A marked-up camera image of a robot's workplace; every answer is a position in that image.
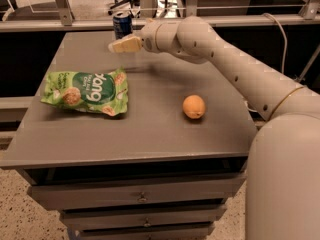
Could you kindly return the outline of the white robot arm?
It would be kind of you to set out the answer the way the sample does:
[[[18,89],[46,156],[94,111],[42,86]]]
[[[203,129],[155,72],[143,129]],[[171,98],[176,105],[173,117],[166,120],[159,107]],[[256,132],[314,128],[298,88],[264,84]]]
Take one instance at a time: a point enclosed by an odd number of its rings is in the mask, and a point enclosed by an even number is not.
[[[320,95],[223,40],[203,19],[149,21],[109,45],[207,60],[265,120],[249,151],[246,240],[320,240]]]

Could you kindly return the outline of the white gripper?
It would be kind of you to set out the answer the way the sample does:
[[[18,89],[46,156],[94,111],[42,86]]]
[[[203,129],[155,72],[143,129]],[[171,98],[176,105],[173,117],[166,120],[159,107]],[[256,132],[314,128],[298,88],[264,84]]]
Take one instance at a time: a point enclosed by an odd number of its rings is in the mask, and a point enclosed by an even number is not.
[[[178,23],[155,20],[140,31],[140,37],[128,35],[108,45],[113,53],[134,53],[142,47],[153,53],[179,54],[181,45],[177,38]]]

